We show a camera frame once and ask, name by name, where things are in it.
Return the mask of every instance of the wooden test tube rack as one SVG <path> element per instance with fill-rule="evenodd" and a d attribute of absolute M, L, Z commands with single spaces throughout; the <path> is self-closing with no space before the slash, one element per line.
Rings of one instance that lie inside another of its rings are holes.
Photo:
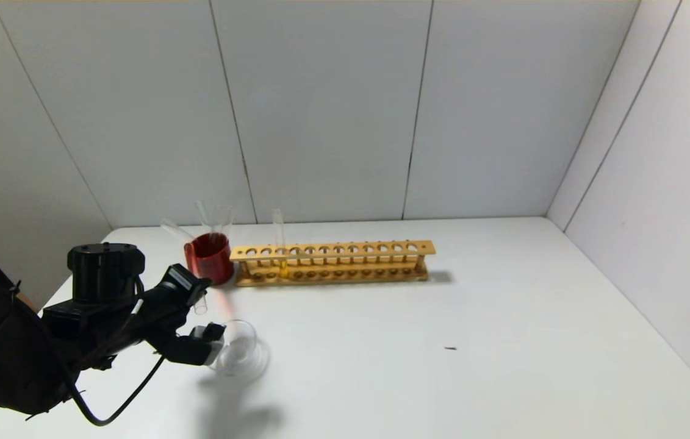
<path fill-rule="evenodd" d="M 434 253 L 431 241 L 241 245 L 231 261 L 239 263 L 238 287 L 407 282 L 428 280 L 423 258 Z"/>

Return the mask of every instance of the test tube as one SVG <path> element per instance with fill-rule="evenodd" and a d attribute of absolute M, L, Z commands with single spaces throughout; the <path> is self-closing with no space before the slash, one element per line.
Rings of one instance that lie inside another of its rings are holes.
<path fill-rule="evenodd" d="M 163 218 L 160 221 L 160 226 L 163 227 L 163 230 L 167 231 L 168 233 L 174 235 L 175 237 L 179 238 L 180 241 L 183 242 L 191 242 L 192 240 L 196 239 L 193 235 L 189 234 L 188 232 L 182 230 L 181 227 L 176 225 L 174 221 L 171 221 L 168 218 Z"/>
<path fill-rule="evenodd" d="M 284 225 L 282 221 L 282 211 L 280 211 L 280 209 L 275 209 L 271 217 L 275 227 L 275 245 L 277 246 L 277 253 L 279 255 L 286 255 L 286 225 Z M 280 277 L 285 279 L 288 275 L 288 260 L 280 259 Z"/>
<path fill-rule="evenodd" d="M 228 237 L 231 224 L 234 222 L 234 212 L 230 205 L 204 205 L 201 200 L 196 200 L 201 225 L 208 228 L 208 234 L 223 234 Z"/>

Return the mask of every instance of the white table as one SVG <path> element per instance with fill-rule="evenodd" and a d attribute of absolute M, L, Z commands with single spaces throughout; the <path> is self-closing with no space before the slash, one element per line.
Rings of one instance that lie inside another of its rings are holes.
<path fill-rule="evenodd" d="M 690 369 L 546 219 L 289 224 L 286 236 L 432 239 L 437 255 L 426 258 L 428 283 L 230 292 L 271 352 L 250 387 L 166 362 L 107 427 L 68 402 L 29 422 L 0 409 L 0 437 L 690 438 Z M 138 245 L 147 287 L 183 261 L 160 228 L 106 241 Z M 231 241 L 271 243 L 271 225 L 233 227 Z M 50 303 L 69 297 L 70 279 Z M 180 333 L 222 321 L 209 306 Z M 106 417 L 155 358 L 141 344 L 77 384 Z"/>

